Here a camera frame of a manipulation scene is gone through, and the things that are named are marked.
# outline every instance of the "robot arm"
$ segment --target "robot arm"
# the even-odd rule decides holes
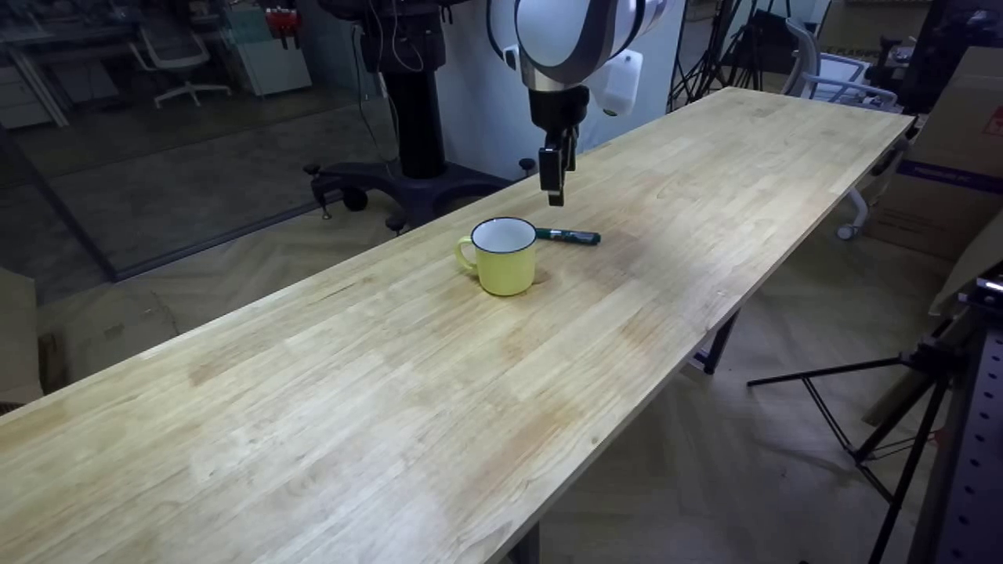
[[[666,0],[517,0],[515,27],[520,76],[531,121],[545,131],[538,185],[548,204],[564,204],[564,174],[574,168],[577,130],[586,119],[588,81],[602,70],[612,90],[640,76],[640,53],[622,53]]]

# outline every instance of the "mug handle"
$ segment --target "mug handle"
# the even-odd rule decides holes
[[[456,242],[455,254],[456,254],[456,267],[467,274],[467,275],[477,275],[477,263],[467,258],[467,249],[473,249],[469,236]]]

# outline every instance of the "office chair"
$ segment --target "office chair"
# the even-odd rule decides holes
[[[785,18],[785,30],[797,41],[797,61],[784,84],[785,98],[899,112],[894,90],[866,84],[866,61],[821,53],[816,34],[794,18]],[[859,195],[859,187],[850,191],[850,204],[856,214],[838,228],[842,242],[856,238],[867,223],[867,201]]]
[[[191,72],[209,62],[209,51],[193,30],[178,27],[166,18],[157,18],[157,22],[144,22],[138,27],[138,37],[142,37],[142,46],[138,43],[128,43],[128,46],[144,72],[181,80],[178,88],[168,88],[154,98],[157,111],[173,98],[191,98],[193,108],[200,108],[196,95],[217,90],[217,95],[232,98],[229,84],[193,84],[191,81]]]

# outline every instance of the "yellow mug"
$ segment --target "yellow mug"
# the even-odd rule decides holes
[[[455,254],[490,296],[522,296],[537,280],[537,226],[517,215],[493,215],[456,242]]]

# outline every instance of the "machine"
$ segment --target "machine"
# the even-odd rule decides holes
[[[363,191],[379,187],[399,201],[402,215],[388,226],[402,228],[432,220],[455,199],[505,185],[443,157],[436,70],[445,62],[443,22],[455,3],[464,0],[319,0],[327,12],[361,26],[363,62],[383,76],[399,130],[399,164],[311,167],[319,206],[337,191],[349,210],[361,210]],[[564,204],[564,174],[574,168],[588,88],[609,112],[631,111],[642,58],[626,43],[665,5],[666,0],[512,0],[517,46],[495,53],[520,70],[531,121],[545,131],[538,181],[548,204]]]
[[[666,0],[517,0],[517,66],[529,88],[538,146],[538,187],[564,206],[564,174],[574,168],[577,130],[588,90],[606,112],[626,112],[635,99],[642,53],[626,51]]]

